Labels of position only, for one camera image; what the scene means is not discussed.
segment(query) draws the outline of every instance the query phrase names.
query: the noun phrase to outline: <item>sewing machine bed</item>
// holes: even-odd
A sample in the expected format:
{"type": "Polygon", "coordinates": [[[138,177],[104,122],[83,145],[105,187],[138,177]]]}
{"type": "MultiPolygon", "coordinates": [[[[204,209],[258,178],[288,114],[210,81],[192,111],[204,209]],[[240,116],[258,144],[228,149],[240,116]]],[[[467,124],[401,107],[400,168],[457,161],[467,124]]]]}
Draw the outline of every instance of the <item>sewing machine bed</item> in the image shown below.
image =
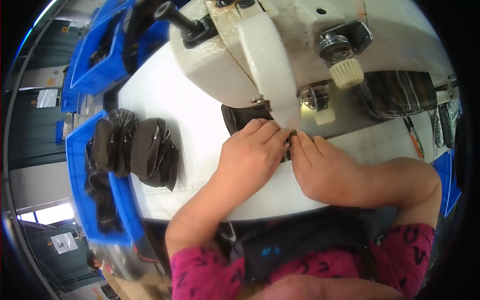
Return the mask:
{"type": "MultiPolygon", "coordinates": [[[[146,186],[135,175],[131,175],[132,191],[142,217],[170,220],[213,174],[221,146],[230,137],[220,106],[218,101],[181,73],[169,43],[157,51],[121,89],[119,107],[136,111],[142,120],[164,118],[180,152],[177,184],[173,192],[166,188],[146,186]]],[[[311,118],[302,121],[301,130],[308,134],[326,136],[334,135],[331,133],[335,131],[349,132],[343,122],[337,126],[333,122],[327,126],[316,126],[312,113],[303,109],[302,118],[311,118]]],[[[401,156],[418,158],[401,118],[376,125],[367,118],[359,118],[354,120],[363,129],[336,136],[329,141],[364,164],[380,163],[401,156]]],[[[427,112],[411,118],[425,151],[425,161],[430,163],[445,150],[433,153],[432,126],[427,112]]],[[[279,166],[271,180],[257,194],[234,209],[227,219],[282,216],[322,206],[325,204],[303,196],[295,181],[291,162],[287,161],[279,166]]]]}

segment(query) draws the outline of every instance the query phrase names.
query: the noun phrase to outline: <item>sewing machine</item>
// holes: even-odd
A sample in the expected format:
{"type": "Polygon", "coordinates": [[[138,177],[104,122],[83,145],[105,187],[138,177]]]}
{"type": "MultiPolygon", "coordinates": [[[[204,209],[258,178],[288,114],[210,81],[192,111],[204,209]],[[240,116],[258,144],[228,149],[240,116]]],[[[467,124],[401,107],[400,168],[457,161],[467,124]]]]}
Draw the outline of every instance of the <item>sewing machine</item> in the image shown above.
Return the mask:
{"type": "Polygon", "coordinates": [[[192,0],[155,16],[171,22],[174,55],[196,86],[232,108],[263,103],[285,129],[332,80],[348,89],[365,72],[418,71],[437,87],[453,74],[411,0],[192,0]]]}

